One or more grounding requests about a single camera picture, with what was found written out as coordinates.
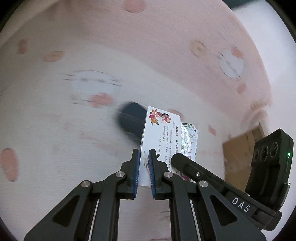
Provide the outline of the sticker sheet packet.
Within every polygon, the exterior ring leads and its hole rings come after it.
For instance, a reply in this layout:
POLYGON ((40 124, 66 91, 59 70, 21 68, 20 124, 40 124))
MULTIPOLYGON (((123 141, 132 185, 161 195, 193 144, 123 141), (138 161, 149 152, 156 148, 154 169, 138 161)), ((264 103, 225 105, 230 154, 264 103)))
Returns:
POLYGON ((180 126, 175 130, 176 126, 170 131, 170 158, 169 170, 174 174, 179 175, 185 181, 191 181, 189 177, 182 174, 171 164, 173 154, 181 153, 192 161, 196 161, 196 151, 198 145, 198 129, 191 123, 180 123, 180 126))

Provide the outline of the floral printed white card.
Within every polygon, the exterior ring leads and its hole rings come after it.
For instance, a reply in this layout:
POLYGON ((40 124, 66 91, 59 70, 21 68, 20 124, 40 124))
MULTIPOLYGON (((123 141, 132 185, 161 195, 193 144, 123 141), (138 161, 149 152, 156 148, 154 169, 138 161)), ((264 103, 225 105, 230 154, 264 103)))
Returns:
POLYGON ((138 184, 149 187, 149 151, 154 149, 158 160, 166 163, 168 170, 177 173, 171 166, 171 157, 181 152, 181 117, 175 113, 149 106, 145 117, 140 145, 140 168, 138 184))

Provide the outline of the dark denim glasses case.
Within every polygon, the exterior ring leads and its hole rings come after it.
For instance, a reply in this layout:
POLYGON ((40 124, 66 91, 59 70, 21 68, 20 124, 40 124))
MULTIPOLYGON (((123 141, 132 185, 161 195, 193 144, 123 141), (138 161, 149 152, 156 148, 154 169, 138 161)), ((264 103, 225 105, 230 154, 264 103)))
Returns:
POLYGON ((142 140, 147 109, 129 101, 123 104, 117 113, 119 127, 138 145, 142 140))

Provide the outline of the brown cardboard box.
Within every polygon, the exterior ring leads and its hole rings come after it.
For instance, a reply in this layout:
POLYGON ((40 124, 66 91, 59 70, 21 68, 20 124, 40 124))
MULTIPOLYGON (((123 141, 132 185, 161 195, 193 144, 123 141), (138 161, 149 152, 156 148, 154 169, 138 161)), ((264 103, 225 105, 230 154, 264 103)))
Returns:
POLYGON ((224 142, 225 181, 241 191, 245 191, 253 158, 254 145, 265 137, 262 126, 245 132, 224 142))

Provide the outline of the dark teal curtain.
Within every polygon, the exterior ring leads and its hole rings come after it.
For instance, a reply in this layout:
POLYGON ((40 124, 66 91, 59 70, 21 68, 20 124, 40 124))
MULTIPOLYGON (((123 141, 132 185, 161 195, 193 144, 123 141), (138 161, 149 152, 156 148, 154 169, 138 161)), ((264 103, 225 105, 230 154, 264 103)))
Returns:
POLYGON ((223 1, 231 9, 239 6, 243 6, 250 2, 250 0, 223 0, 223 1))

